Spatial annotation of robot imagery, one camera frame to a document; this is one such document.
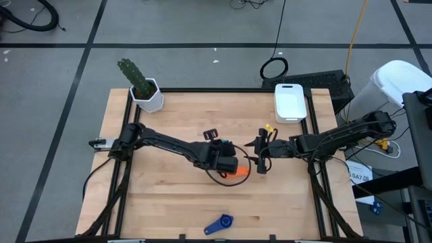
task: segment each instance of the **wooden tabletop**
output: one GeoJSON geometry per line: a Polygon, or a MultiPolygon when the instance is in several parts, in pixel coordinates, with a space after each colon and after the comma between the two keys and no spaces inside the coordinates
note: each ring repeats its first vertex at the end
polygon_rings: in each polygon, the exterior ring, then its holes
{"type": "MultiPolygon", "coordinates": [[[[113,89],[109,96],[101,137],[117,138],[122,126],[128,90],[113,89]]],[[[203,131],[217,128],[219,137],[233,141],[253,156],[246,144],[254,140],[259,128],[270,124],[279,130],[278,138],[302,133],[300,124],[278,124],[272,93],[165,93],[162,111],[142,112],[140,122],[169,136],[188,142],[203,141],[203,131]]],[[[328,90],[314,89],[313,101],[320,132],[336,127],[328,90]]],[[[312,131],[310,121],[308,129],[312,131]]],[[[240,151],[239,163],[247,165],[240,151]]],[[[336,157],[344,159],[342,153],[336,157]]],[[[94,156],[92,169],[107,158],[94,156]]],[[[77,226],[77,234],[87,230],[107,202],[114,162],[96,172],[87,193],[77,226]]],[[[345,165],[327,163],[334,205],[345,220],[362,234],[360,220],[345,165]]],[[[224,180],[233,183],[235,180],[224,180]]],[[[328,212],[323,204],[327,235],[331,234],[328,212]]],[[[111,217],[113,232],[115,217],[111,217]]],[[[121,229],[123,238],[187,239],[319,239],[317,216],[306,163],[299,159],[274,159],[267,175],[256,173],[232,188],[217,185],[203,170],[194,168],[185,158],[144,147],[134,153],[126,208],[121,229]],[[226,230],[204,235],[203,229],[222,213],[234,216],[226,230]]]]}

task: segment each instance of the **white plastic bin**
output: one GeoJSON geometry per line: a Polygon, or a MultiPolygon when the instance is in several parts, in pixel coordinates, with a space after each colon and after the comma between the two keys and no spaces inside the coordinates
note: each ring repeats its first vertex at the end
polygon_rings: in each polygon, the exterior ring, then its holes
{"type": "Polygon", "coordinates": [[[277,84],[275,88],[275,116],[281,124],[296,124],[306,115],[303,87],[299,84],[277,84]]]}
{"type": "Polygon", "coordinates": [[[402,108],[402,95],[416,90],[426,91],[432,88],[432,78],[417,67],[405,61],[391,61],[372,74],[369,83],[355,96],[351,105],[346,105],[337,117],[342,124],[346,120],[360,118],[384,105],[389,112],[402,108]]]}

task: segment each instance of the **cactus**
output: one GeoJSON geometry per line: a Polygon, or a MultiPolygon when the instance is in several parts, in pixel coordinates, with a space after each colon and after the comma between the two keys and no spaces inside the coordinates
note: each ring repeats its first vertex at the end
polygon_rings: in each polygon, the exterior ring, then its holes
{"type": "Polygon", "coordinates": [[[155,93],[155,87],[146,80],[133,61],[121,59],[117,62],[121,72],[134,86],[134,95],[137,99],[149,99],[155,93]]]}

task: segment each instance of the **orange object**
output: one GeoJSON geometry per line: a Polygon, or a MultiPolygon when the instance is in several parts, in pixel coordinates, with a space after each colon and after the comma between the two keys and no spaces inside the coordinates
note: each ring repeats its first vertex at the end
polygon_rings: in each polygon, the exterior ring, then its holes
{"type": "Polygon", "coordinates": [[[235,173],[235,174],[228,174],[227,173],[227,179],[237,178],[239,176],[247,176],[248,173],[249,173],[249,167],[239,166],[237,168],[237,173],[235,173]]]}

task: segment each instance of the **blue toy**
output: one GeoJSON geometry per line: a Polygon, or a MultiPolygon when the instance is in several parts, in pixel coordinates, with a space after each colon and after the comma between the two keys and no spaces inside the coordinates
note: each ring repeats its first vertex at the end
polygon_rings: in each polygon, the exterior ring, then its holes
{"type": "Polygon", "coordinates": [[[233,220],[234,217],[223,214],[217,221],[204,229],[204,234],[208,236],[209,234],[213,234],[215,232],[218,232],[219,230],[229,228],[231,227],[233,220]]]}
{"type": "Polygon", "coordinates": [[[371,205],[371,211],[376,215],[381,214],[382,208],[383,204],[381,202],[373,202],[373,205],[371,205]]]}

